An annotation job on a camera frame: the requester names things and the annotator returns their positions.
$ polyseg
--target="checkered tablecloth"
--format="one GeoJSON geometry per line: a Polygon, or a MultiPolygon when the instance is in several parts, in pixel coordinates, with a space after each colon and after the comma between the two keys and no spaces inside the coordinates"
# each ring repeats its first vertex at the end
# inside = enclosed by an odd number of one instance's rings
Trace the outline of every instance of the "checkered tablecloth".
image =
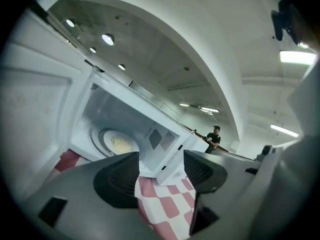
{"type": "MultiPolygon", "coordinates": [[[[72,150],[60,157],[44,184],[59,173],[90,163],[72,150]]],[[[164,240],[182,240],[189,237],[189,229],[194,213],[195,196],[191,182],[184,176],[173,186],[160,186],[155,179],[138,177],[134,195],[138,198],[142,219],[164,240]]]]}

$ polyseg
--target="vent grille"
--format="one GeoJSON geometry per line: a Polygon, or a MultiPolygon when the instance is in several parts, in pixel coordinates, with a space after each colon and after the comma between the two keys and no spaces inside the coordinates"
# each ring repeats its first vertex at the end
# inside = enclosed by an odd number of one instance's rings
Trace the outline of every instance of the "vent grille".
{"type": "Polygon", "coordinates": [[[92,86],[91,86],[91,88],[90,88],[90,90],[95,90],[95,89],[97,89],[97,88],[98,88],[98,85],[95,84],[95,83],[93,83],[92,86]]]}
{"type": "Polygon", "coordinates": [[[167,151],[167,149],[170,147],[170,145],[174,142],[175,136],[173,136],[169,131],[164,135],[162,138],[160,145],[163,148],[164,151],[167,151]]]}

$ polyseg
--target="ceiling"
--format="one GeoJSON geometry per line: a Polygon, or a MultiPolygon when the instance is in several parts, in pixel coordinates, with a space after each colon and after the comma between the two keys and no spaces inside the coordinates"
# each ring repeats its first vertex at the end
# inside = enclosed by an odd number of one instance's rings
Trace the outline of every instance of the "ceiling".
{"type": "MultiPolygon", "coordinates": [[[[270,130],[270,124],[301,133],[287,98],[308,68],[280,61],[280,50],[306,50],[295,46],[287,35],[282,42],[273,39],[270,12],[278,9],[278,1],[197,0],[216,19],[237,59],[247,93],[249,123],[271,135],[277,133],[270,130]]],[[[49,11],[88,51],[95,47],[99,57],[115,66],[123,63],[120,58],[125,59],[127,74],[139,67],[163,85],[175,102],[219,109],[221,113],[214,114],[216,119],[228,121],[217,94],[197,66],[143,19],[107,5],[79,0],[59,0],[49,11]],[[66,19],[76,19],[79,27],[68,27],[66,19]],[[101,35],[105,33],[114,35],[114,46],[103,42],[101,35]]]]}

